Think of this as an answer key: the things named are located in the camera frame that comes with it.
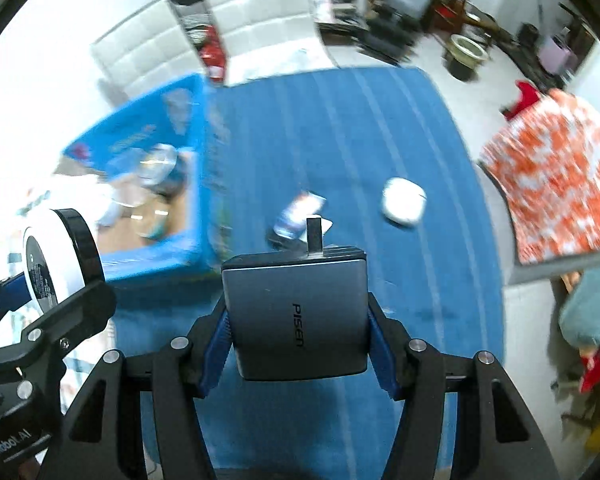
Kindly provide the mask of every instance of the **teal cloth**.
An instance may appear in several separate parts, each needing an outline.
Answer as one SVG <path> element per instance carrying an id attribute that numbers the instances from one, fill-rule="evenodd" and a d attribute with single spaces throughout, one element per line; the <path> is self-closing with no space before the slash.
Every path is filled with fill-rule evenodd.
<path id="1" fill-rule="evenodd" d="M 600 267 L 587 270 L 558 318 L 562 336 L 575 348 L 600 348 Z"/>

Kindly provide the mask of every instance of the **white charging case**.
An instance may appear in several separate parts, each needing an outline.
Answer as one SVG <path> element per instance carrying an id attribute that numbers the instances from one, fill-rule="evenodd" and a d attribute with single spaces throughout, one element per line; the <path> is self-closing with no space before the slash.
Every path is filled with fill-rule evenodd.
<path id="1" fill-rule="evenodd" d="M 424 214 L 427 194 L 411 180 L 390 178 L 382 190 L 382 212 L 398 224 L 416 225 Z"/>
<path id="2" fill-rule="evenodd" d="M 74 209 L 34 210 L 22 235 L 22 267 L 42 312 L 94 280 L 104 280 L 93 235 Z"/>

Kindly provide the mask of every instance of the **metal pivot bolt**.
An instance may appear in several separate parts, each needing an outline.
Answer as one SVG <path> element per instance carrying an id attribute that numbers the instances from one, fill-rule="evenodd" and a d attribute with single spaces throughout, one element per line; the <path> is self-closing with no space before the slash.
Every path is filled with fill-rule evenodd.
<path id="1" fill-rule="evenodd" d="M 496 360 L 496 358 L 493 356 L 493 354 L 491 352 L 487 352 L 486 350 L 478 352 L 478 361 L 480 361 L 481 363 L 490 365 L 495 360 Z"/>
<path id="2" fill-rule="evenodd" d="M 189 340 L 183 336 L 175 337 L 171 340 L 171 348 L 173 348 L 174 350 L 181 350 L 183 348 L 186 348 L 188 344 Z"/>
<path id="3" fill-rule="evenodd" d="M 34 328 L 31 332 L 29 332 L 29 335 L 27 335 L 27 339 L 29 341 L 37 341 L 41 335 L 42 330 L 40 330 L 39 328 Z"/>
<path id="4" fill-rule="evenodd" d="M 16 389 L 16 393 L 18 394 L 18 397 L 20 397 L 22 400 L 29 399 L 29 397 L 33 393 L 33 384 L 31 384 L 31 381 L 26 380 L 20 382 Z"/>
<path id="5" fill-rule="evenodd" d="M 412 339 L 409 341 L 409 348 L 414 352 L 424 352 L 427 349 L 427 344 L 422 339 Z"/>
<path id="6" fill-rule="evenodd" d="M 322 217 L 320 215 L 306 218 L 306 244 L 309 254 L 322 254 Z"/>
<path id="7" fill-rule="evenodd" d="M 102 360 L 106 363 L 115 363 L 120 358 L 120 352 L 117 350 L 109 350 L 102 356 Z"/>

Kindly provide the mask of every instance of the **orange patterned cushion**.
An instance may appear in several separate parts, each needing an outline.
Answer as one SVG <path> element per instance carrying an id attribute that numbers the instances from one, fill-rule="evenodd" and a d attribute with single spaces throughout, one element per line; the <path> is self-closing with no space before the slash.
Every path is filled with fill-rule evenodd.
<path id="1" fill-rule="evenodd" d="M 552 90 L 480 160 L 506 196 L 522 264 L 600 250 L 600 114 L 589 103 Z"/>

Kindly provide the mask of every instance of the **blue table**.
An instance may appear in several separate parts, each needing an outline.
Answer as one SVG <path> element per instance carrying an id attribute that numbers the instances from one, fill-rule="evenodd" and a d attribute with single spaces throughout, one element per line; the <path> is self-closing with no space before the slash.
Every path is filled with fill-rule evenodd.
<path id="1" fill-rule="evenodd" d="M 215 106 L 229 132 L 222 155 L 235 253 L 269 250 L 266 229 L 301 190 L 327 199 L 325 244 L 368 254 L 368 286 L 387 316 L 442 352 L 502 357 L 500 270 L 490 219 L 458 130 L 418 69 L 327 70 L 225 88 Z M 379 208 L 392 176 L 428 195 L 418 228 Z M 183 335 L 210 311 L 219 280 L 120 298 L 114 318 L 127 355 Z M 440 465 L 452 457 L 447 401 Z M 143 425 L 150 419 L 144 406 Z M 380 477 L 400 403 L 366 373 L 302 383 L 247 383 L 231 352 L 219 386 L 196 402 L 215 467 L 296 471 L 331 480 Z M 155 442 L 149 427 L 148 447 Z"/>

